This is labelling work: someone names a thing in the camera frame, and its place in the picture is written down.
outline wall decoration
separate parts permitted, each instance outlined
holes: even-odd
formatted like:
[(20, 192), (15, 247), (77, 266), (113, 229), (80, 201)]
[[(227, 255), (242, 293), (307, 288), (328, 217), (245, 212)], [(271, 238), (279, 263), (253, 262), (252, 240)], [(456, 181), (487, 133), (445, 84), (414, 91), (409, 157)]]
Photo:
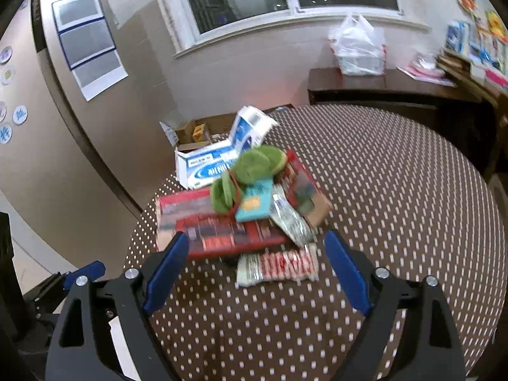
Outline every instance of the wall decoration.
[(28, 117), (29, 112), (26, 110), (25, 106), (16, 106), (14, 109), (14, 113), (12, 113), (12, 121), (16, 126), (23, 124)]
[(478, 27), (487, 29), (487, 23), (480, 13), (476, 0), (457, 0), (459, 5), (466, 11), (474, 20)]
[(3, 85), (8, 85), (14, 78), (15, 74), (16, 70), (14, 70), (13, 67), (0, 71), (0, 82), (2, 82)]
[(7, 115), (7, 106), (4, 101), (0, 101), (0, 123), (3, 122), (5, 116)]
[(25, 8), (28, 7), (29, 5), (29, 1), (30, 0), (23, 0), (23, 2), (21, 3), (21, 5), (19, 6), (19, 9), (18, 10), (24, 10)]
[(59, 0), (52, 8), (65, 60), (87, 101), (128, 76), (100, 0)]
[(499, 18), (499, 16), (492, 10), (487, 10), (486, 14), (487, 14), (487, 21), (489, 22), (490, 32), (493, 35), (495, 35), (496, 37), (503, 40), (505, 43), (508, 43), (508, 40), (506, 39), (506, 36), (505, 36), (505, 31), (504, 31), (504, 27), (503, 27), (501, 18)]
[(12, 57), (12, 47), (8, 45), (0, 52), (0, 64), (7, 63)]
[(12, 127), (9, 123), (0, 125), (0, 145), (5, 145), (11, 140)]

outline white plastic bag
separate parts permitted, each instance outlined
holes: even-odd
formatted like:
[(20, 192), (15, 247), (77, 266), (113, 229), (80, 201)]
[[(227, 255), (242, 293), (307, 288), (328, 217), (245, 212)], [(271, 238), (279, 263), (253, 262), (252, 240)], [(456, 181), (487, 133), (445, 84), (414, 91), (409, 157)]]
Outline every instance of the white plastic bag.
[(386, 67), (384, 30), (372, 27), (364, 16), (349, 13), (340, 27), (329, 32), (330, 46), (342, 74), (381, 76)]

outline table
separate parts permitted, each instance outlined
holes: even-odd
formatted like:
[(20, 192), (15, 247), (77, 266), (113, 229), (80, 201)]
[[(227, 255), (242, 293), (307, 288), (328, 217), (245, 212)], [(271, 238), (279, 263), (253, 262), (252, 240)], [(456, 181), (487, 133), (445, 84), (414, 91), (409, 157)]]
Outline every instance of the table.
[[(447, 60), (459, 61), (460, 67), (453, 67)], [(446, 72), (446, 75), (458, 82), (462, 88), (476, 94), (484, 101), (485, 109), (492, 108), (494, 124), (491, 132), (495, 132), (489, 160), (484, 171), (484, 178), (488, 182), (496, 172), (499, 161), (508, 158), (508, 96), (489, 81), (483, 84), (471, 78), (471, 62), (450, 50), (438, 56), (438, 67)]]
[(400, 70), (384, 76), (344, 76), (338, 68), (313, 68), (307, 83), (311, 104), (329, 101), (389, 101), (440, 105), (450, 102), (480, 103), (481, 99), (458, 87), (413, 80)]
[[(235, 285), (217, 259), (182, 269), (151, 325), (183, 379), (328, 381), (362, 324), (323, 250), (337, 228), (355, 249), (397, 276), (437, 276), (456, 321), (467, 370), (482, 354), (506, 287), (503, 226), (474, 167), (435, 132), (396, 114), (352, 105), (278, 111), (267, 143), (294, 149), (333, 209), (318, 228), (319, 282)], [(156, 196), (181, 190), (168, 177), (131, 238), (125, 268), (155, 247)], [(403, 327), (399, 311), (380, 374)]]

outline brown tablecloth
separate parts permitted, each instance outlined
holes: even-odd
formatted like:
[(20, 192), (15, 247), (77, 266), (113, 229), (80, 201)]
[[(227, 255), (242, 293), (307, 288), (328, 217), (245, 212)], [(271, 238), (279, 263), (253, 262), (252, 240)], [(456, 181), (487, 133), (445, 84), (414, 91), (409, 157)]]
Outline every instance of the brown tablecloth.
[[(323, 250), (323, 233), (342, 236), (397, 276), (443, 284), (470, 370), (502, 310), (505, 236), (485, 182), (430, 129), (401, 116), (351, 105), (278, 111), (267, 143), (296, 151), (333, 209), (318, 228), (319, 281), (235, 284), (218, 259), (189, 262), (166, 306), (151, 318), (161, 347), (186, 380), (327, 381), (362, 324)], [(154, 250), (156, 196), (132, 235), (125, 268)], [(379, 374), (395, 356), (399, 311)]]

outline wooden desk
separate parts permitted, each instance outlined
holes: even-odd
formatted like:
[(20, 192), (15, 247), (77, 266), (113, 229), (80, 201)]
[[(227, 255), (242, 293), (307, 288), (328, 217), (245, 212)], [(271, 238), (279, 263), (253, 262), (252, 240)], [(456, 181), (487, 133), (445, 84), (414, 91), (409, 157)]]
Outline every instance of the wooden desk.
[(489, 152), (488, 164), (483, 171), (485, 180), (489, 182), (497, 170), (506, 172), (506, 163), (508, 162), (508, 96), (489, 82), (481, 85), (473, 80), (468, 64), (462, 70), (450, 67), (446, 64), (445, 58), (450, 56), (453, 58), (456, 55), (448, 50), (446, 50), (446, 53), (448, 56), (438, 56), (438, 66), (446, 72), (448, 77), (457, 82), (460, 88), (481, 97), (483, 105), (492, 106), (494, 122), (491, 127), (494, 139)]
[(437, 106), (446, 102), (481, 102), (469, 91), (419, 82), (399, 70), (387, 70), (385, 76), (343, 76), (338, 68), (313, 68), (309, 71), (307, 91), (311, 104), (374, 100)]

